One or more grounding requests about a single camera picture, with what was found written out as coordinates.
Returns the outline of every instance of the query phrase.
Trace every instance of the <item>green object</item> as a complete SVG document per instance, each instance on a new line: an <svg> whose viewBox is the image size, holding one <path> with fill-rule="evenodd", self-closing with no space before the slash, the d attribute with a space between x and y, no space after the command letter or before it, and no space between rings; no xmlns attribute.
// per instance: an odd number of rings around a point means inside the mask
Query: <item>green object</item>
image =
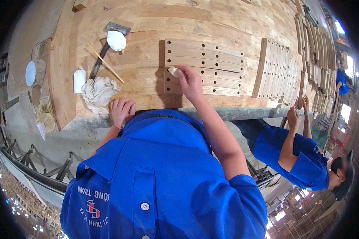
<svg viewBox="0 0 359 239"><path fill-rule="evenodd" d="M328 141L328 133L317 128L311 129L312 139L318 144L318 147L324 149Z"/></svg>

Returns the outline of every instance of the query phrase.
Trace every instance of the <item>cloth rag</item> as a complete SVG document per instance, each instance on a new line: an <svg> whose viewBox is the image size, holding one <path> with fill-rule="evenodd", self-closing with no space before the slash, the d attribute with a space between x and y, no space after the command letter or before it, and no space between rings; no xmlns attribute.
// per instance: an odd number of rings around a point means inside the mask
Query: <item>cloth rag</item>
<svg viewBox="0 0 359 239"><path fill-rule="evenodd" d="M96 77L94 80L89 79L82 87L82 96L86 106L94 113L106 116L109 114L106 105L109 103L110 97L119 93L119 87L115 80L109 77Z"/></svg>

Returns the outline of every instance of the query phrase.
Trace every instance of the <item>neck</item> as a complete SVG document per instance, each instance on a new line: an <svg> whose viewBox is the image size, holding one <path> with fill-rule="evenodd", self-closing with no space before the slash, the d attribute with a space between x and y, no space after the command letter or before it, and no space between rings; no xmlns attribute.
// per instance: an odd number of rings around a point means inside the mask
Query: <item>neck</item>
<svg viewBox="0 0 359 239"><path fill-rule="evenodd" d="M328 179L330 180L330 182L328 183L328 188L331 190L341 184L339 177L332 171L328 172Z"/></svg>

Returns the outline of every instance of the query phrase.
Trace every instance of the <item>black cap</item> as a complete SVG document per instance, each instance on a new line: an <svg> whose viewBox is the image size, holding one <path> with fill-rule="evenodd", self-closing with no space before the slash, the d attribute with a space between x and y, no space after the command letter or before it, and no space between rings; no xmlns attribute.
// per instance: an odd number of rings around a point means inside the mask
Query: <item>black cap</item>
<svg viewBox="0 0 359 239"><path fill-rule="evenodd" d="M354 183L355 169L354 169L354 165L352 164L352 155L353 155L353 151L351 150L351 152L349 152L348 154L348 157L346 158L346 160L348 160L348 168L346 171L345 181L332 190L332 192L336 196L335 198L336 201L342 200L349 193L352 184Z"/></svg>

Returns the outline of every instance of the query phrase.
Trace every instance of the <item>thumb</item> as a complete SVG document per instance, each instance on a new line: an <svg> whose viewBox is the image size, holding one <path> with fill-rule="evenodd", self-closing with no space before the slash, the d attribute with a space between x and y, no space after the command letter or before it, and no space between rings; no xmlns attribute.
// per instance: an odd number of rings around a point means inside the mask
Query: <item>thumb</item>
<svg viewBox="0 0 359 239"><path fill-rule="evenodd" d="M177 74L178 74L178 78L180 80L181 85L182 86L188 86L189 82L186 79L185 73L182 70L178 69Z"/></svg>

